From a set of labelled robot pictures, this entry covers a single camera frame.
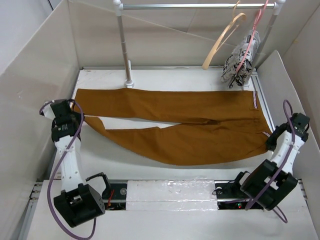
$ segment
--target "vertical pole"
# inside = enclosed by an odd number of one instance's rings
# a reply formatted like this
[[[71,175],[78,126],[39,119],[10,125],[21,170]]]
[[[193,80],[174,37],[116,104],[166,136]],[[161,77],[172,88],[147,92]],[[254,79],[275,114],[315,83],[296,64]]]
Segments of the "vertical pole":
[[[124,25],[122,22],[122,3],[121,0],[113,0],[115,15],[118,21],[119,33],[120,33],[120,40],[121,40],[121,48],[122,48],[122,55],[124,60],[124,68],[126,74],[126,81],[125,86],[128,88],[133,88],[135,85],[134,81],[131,79],[131,63],[128,59],[127,53],[127,46],[126,46],[126,39],[125,39],[125,32],[124,32]]]
[[[262,53],[262,50],[264,49],[264,46],[265,46],[265,44],[267,42],[269,34],[270,34],[270,32],[271,32],[271,30],[272,30],[272,28],[274,26],[274,23],[275,23],[278,15],[279,15],[279,13],[281,12],[281,8],[282,8],[282,6],[284,5],[285,2],[286,2],[286,0],[277,0],[276,1],[276,5],[274,6],[274,9],[273,9],[273,14],[272,14],[272,16],[270,18],[268,26],[265,29],[263,40],[261,41],[261,43],[260,43],[260,45],[259,45],[259,47],[258,47],[258,49],[256,51],[256,54],[254,56],[254,59],[252,61],[252,71],[251,71],[248,79],[250,79],[253,71],[255,70],[255,67],[256,67],[256,65],[258,63],[259,57],[260,57],[260,55]]]

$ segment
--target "clothes rack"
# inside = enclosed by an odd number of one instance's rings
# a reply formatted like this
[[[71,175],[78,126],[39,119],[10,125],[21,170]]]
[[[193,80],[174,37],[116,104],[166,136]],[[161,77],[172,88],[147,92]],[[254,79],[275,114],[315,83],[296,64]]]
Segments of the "clothes rack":
[[[279,15],[281,8],[286,0],[276,0],[274,3],[268,3],[266,8],[273,9],[272,16],[269,20],[269,23],[265,29],[264,37],[257,49],[256,55],[252,61],[252,69],[254,69],[257,65],[258,59],[262,50],[266,44],[268,36],[273,28],[273,25]],[[113,0],[115,15],[117,17],[118,28],[120,33],[120,40],[121,40],[121,48],[122,48],[122,55],[124,60],[124,68],[126,74],[126,81],[125,86],[127,88],[133,88],[135,83],[131,77],[131,62],[128,58],[127,46],[126,46],[126,39],[125,39],[125,31],[122,21],[122,11],[123,10],[160,10],[160,9],[233,9],[236,4],[232,3],[208,3],[208,4],[123,4],[121,0]],[[265,5],[263,3],[247,3],[247,4],[238,4],[236,7],[237,9],[261,9]]]

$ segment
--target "brown pants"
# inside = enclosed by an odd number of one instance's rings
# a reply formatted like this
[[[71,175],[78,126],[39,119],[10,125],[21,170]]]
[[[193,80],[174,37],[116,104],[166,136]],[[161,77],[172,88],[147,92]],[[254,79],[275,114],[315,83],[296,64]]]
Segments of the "brown pants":
[[[94,130],[139,155],[172,165],[207,165],[265,153],[270,133],[256,92],[78,89],[75,100]],[[141,118],[178,125],[105,129],[98,117]]]

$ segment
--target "plastic wrap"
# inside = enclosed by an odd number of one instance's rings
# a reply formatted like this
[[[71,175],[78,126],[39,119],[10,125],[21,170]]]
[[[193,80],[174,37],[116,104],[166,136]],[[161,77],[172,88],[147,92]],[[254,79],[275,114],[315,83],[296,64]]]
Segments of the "plastic wrap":
[[[215,211],[214,180],[128,181],[127,211]]]

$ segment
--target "wooden hanger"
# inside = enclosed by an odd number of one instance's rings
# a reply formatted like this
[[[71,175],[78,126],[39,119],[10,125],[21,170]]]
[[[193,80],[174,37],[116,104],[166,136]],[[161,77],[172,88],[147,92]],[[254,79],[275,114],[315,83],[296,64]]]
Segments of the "wooden hanger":
[[[236,5],[233,8],[233,13],[232,13],[232,21],[229,23],[228,26],[226,26],[226,28],[224,29],[224,31],[221,33],[220,37],[217,39],[217,41],[215,42],[215,44],[213,45],[213,47],[211,48],[211,51],[209,52],[208,56],[206,57],[206,59],[204,60],[204,63],[202,65],[202,69],[207,70],[210,62],[212,60],[212,58],[214,57],[214,55],[218,52],[218,50],[221,48],[221,46],[228,40],[228,38],[234,33],[234,31],[240,26],[240,24],[242,22],[244,22],[245,20],[247,20],[247,15],[245,13],[239,13],[237,16],[235,16],[235,10],[237,8],[237,5],[240,3],[240,1],[238,1],[236,3]],[[226,39],[221,43],[222,39],[224,38],[224,36],[226,35],[226,33],[233,27],[234,29],[232,30],[232,32],[226,37]]]

